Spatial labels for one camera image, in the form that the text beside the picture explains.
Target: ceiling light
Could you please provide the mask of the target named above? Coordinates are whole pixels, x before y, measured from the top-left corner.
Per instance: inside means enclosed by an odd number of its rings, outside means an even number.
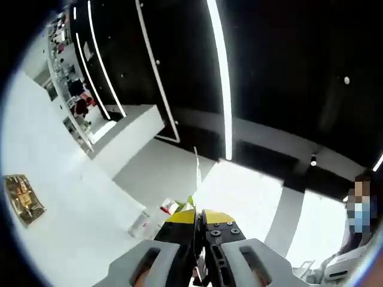
[[[317,165],[317,156],[315,154],[311,155],[311,166],[316,166]]]
[[[98,50],[98,45],[97,45],[96,36],[95,36],[95,30],[93,28],[92,9],[90,8],[90,1],[88,1],[88,16],[89,16],[90,32],[92,33],[93,43],[95,45],[96,54],[97,54],[98,60],[99,60],[100,65],[101,65],[102,72],[104,72],[105,79],[107,80],[108,86],[109,86],[109,88],[110,88],[110,90],[112,92],[113,98],[114,98],[114,100],[115,100],[115,102],[116,102],[116,104],[117,104],[117,106],[118,106],[118,108],[119,108],[119,110],[121,112],[121,115],[123,117],[126,117],[125,111],[122,108],[121,103],[118,100],[117,95],[115,94],[115,91],[113,89],[112,83],[110,82],[109,76],[107,74],[107,70],[105,69],[104,63],[103,63],[103,61],[101,59],[100,51]]]
[[[232,100],[230,95],[229,66],[227,64],[226,47],[223,39],[223,30],[215,0],[207,0],[210,19],[213,25],[215,45],[217,47],[218,62],[220,64],[221,86],[223,97],[223,117],[225,126],[225,153],[226,159],[231,160],[233,156],[232,139]]]
[[[378,168],[379,168],[379,166],[381,166],[382,162],[383,162],[383,154],[381,155],[381,158],[378,160],[378,162],[376,163],[376,165],[373,167],[372,170],[373,170],[374,172],[377,171]]]
[[[104,112],[105,115],[107,116],[107,119],[110,120],[109,113],[108,113],[108,111],[105,109],[104,104],[101,102],[101,99],[100,99],[100,97],[99,97],[99,95],[98,95],[98,93],[97,93],[97,91],[96,91],[96,87],[95,87],[95,85],[93,84],[93,81],[92,81],[92,79],[91,79],[91,77],[90,77],[90,75],[89,75],[89,71],[88,71],[88,68],[87,68],[86,63],[85,63],[85,59],[84,59],[84,55],[83,55],[83,51],[82,51],[82,49],[81,49],[80,39],[78,39],[78,33],[76,33],[76,39],[77,39],[78,50],[79,50],[79,52],[80,52],[81,61],[83,62],[83,66],[84,66],[84,69],[85,69],[85,73],[86,73],[86,75],[88,76],[89,83],[90,83],[90,85],[92,86],[93,91],[95,92],[95,95],[96,95],[96,97],[97,97],[98,102],[100,103],[100,106],[101,106],[103,112]]]

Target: screw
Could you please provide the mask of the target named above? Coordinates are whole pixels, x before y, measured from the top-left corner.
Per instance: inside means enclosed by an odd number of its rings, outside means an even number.
[[[239,234],[239,233],[240,233],[239,229],[237,229],[237,228],[232,228],[232,229],[230,230],[230,232],[231,232],[232,234]]]
[[[221,236],[221,232],[219,230],[213,230],[210,234],[215,237]]]

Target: black ceiling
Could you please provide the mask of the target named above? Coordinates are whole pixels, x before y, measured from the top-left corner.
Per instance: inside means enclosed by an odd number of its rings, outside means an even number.
[[[79,2],[78,10],[85,12],[78,14],[81,28],[76,29],[89,43],[87,5]],[[141,3],[170,106],[222,113],[206,0]],[[378,10],[337,0],[217,0],[217,5],[233,116],[310,139],[372,167],[383,146]],[[135,1],[93,0],[92,14],[100,51],[121,101],[161,102]],[[105,90],[98,68],[90,72]]]

